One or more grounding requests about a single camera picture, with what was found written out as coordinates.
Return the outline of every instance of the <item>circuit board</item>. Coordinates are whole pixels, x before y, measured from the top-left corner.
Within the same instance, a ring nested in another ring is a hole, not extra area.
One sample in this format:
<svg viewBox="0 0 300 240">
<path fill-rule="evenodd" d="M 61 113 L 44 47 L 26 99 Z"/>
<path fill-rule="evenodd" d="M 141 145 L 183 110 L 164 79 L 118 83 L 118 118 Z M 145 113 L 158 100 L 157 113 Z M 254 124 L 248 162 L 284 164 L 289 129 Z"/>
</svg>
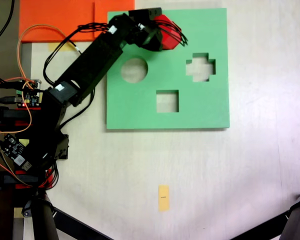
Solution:
<svg viewBox="0 0 300 240">
<path fill-rule="evenodd" d="M 11 158 L 19 166 L 23 164 L 25 159 L 21 156 L 21 154 L 23 153 L 25 146 L 22 145 L 14 136 L 7 134 L 4 137 L 4 141 L 0 141 L 0 146 L 7 157 Z"/>
<path fill-rule="evenodd" d="M 40 85 L 41 85 L 41 81 L 40 80 L 34 80 L 34 83 L 31 83 L 31 86 L 34 89 L 40 89 Z M 16 94 L 18 95 L 18 97 L 22 97 L 22 91 L 17 90 Z M 32 92 L 27 92 L 24 94 L 24 102 L 25 103 L 18 103 L 18 108 L 26 108 L 26 105 L 29 108 L 38 108 L 40 107 L 40 103 L 41 103 L 41 97 L 40 94 L 34 94 Z"/>
</svg>

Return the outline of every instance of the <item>green board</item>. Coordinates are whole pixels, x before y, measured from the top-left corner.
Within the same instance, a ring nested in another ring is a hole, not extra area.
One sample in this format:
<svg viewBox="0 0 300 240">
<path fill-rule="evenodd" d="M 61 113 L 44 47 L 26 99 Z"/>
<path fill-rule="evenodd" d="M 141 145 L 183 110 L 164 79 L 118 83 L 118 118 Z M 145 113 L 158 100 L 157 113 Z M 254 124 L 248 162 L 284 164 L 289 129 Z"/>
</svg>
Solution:
<svg viewBox="0 0 300 240">
<path fill-rule="evenodd" d="M 121 12 L 109 12 L 108 18 Z M 164 10 L 182 29 L 188 46 L 151 52 L 126 45 L 107 73 L 107 129 L 228 128 L 227 10 Z M 196 55 L 215 63 L 208 81 L 194 82 L 186 63 Z M 147 63 L 147 75 L 138 83 L 123 79 L 121 68 L 130 59 Z M 157 94 L 178 93 L 177 112 L 157 112 Z"/>
</svg>

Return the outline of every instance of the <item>square hole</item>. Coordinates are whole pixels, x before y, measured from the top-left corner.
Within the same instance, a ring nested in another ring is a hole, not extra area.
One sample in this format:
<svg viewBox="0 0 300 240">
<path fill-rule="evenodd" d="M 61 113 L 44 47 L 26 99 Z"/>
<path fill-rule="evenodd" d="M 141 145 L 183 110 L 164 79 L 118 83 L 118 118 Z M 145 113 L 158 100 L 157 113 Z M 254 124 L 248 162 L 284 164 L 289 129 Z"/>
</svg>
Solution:
<svg viewBox="0 0 300 240">
<path fill-rule="evenodd" d="M 178 113 L 179 112 L 179 91 L 178 90 L 157 90 L 156 91 L 156 112 L 157 113 Z"/>
</svg>

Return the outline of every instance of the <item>orange paper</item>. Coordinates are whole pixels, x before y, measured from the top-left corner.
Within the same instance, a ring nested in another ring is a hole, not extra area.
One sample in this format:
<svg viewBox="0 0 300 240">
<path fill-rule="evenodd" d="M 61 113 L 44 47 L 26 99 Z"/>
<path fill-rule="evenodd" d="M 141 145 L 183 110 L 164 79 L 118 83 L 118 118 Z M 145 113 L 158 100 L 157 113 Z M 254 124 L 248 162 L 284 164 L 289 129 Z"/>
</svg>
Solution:
<svg viewBox="0 0 300 240">
<path fill-rule="evenodd" d="M 107 23 L 108 11 L 127 11 L 134 0 L 20 0 L 19 35 L 34 24 L 49 24 L 69 35 L 78 25 Z M 77 33 L 74 42 L 93 41 L 94 33 Z M 49 28 L 36 28 L 22 39 L 23 43 L 60 42 L 60 33 Z"/>
</svg>

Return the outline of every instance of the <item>white table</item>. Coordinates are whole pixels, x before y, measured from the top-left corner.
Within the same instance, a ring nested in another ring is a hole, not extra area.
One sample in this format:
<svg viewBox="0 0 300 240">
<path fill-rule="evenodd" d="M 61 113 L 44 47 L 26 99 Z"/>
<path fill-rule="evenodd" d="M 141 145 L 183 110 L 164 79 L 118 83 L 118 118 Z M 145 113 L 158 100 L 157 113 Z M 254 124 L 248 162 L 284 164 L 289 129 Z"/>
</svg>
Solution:
<svg viewBox="0 0 300 240">
<path fill-rule="evenodd" d="M 58 161 L 48 195 L 115 240 L 228 240 L 300 194 L 300 0 L 160 2 L 136 8 L 227 8 L 230 128 L 107 131 L 103 80 L 91 107 L 63 129 L 69 159 Z M 32 45 L 31 78 L 43 80 L 49 54 L 46 43 Z M 76 57 L 58 53 L 50 78 Z M 158 211 L 160 184 L 170 188 L 166 212 Z M 27 219 L 24 239 L 31 234 Z"/>
</svg>

